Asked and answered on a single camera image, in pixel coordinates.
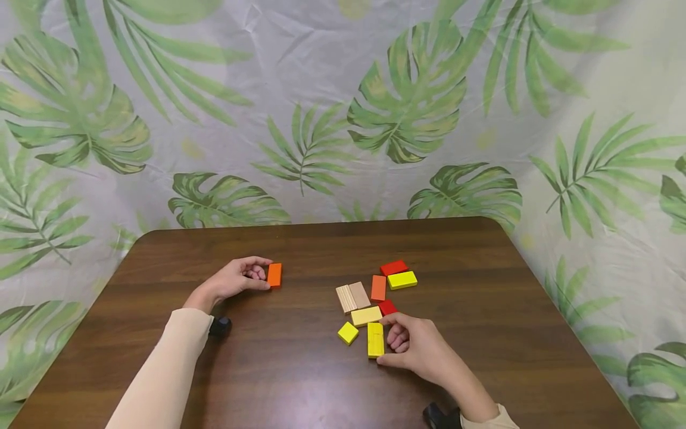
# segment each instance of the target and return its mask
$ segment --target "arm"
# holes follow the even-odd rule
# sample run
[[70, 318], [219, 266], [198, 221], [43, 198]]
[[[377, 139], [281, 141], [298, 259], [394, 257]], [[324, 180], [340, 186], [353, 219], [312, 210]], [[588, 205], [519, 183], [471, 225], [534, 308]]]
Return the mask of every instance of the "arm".
[[157, 346], [121, 398], [106, 429], [177, 429], [191, 390], [193, 371], [207, 341], [212, 308], [245, 289], [268, 290], [262, 265], [247, 257], [229, 262], [175, 310]]
[[443, 387], [460, 407], [464, 429], [519, 429], [445, 342], [433, 322], [393, 313], [381, 323], [391, 325], [387, 342], [395, 353], [379, 357], [379, 364], [409, 369]]

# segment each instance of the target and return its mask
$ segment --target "left hand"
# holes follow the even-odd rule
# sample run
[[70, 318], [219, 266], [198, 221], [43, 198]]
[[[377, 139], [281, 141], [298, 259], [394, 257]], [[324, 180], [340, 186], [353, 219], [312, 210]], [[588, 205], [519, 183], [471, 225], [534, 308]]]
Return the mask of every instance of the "left hand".
[[234, 259], [198, 286], [184, 308], [198, 308], [209, 314], [215, 305], [244, 290], [269, 290], [263, 267], [272, 262], [259, 256]]

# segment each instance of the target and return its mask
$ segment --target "beige sleeve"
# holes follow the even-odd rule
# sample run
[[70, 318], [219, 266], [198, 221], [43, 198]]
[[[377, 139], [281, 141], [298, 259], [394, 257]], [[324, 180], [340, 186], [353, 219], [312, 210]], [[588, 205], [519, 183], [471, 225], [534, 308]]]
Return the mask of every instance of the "beige sleeve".
[[498, 404], [498, 410], [500, 415], [485, 423], [474, 423], [465, 419], [464, 416], [460, 416], [462, 429], [519, 429], [519, 426], [512, 421], [504, 406]]
[[193, 372], [213, 317], [195, 308], [171, 313], [159, 343], [121, 398], [106, 429], [178, 429]]

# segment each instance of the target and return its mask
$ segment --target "orange block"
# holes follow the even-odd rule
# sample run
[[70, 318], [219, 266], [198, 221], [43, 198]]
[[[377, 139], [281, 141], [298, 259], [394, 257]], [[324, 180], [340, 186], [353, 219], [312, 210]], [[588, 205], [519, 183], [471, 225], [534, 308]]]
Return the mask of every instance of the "orange block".
[[386, 300], [386, 278], [382, 275], [372, 276], [372, 301]]
[[281, 287], [281, 264], [270, 264], [267, 272], [267, 283], [273, 288]]

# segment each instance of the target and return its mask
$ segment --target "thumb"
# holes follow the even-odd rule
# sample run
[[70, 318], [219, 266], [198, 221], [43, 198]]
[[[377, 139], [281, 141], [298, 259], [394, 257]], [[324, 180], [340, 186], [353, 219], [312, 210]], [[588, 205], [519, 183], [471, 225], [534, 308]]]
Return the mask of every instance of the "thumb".
[[264, 280], [255, 280], [255, 279], [246, 278], [245, 289], [267, 290], [269, 288], [270, 288], [269, 283], [267, 283]]
[[407, 355], [404, 353], [387, 353], [377, 358], [377, 364], [385, 367], [407, 369]]

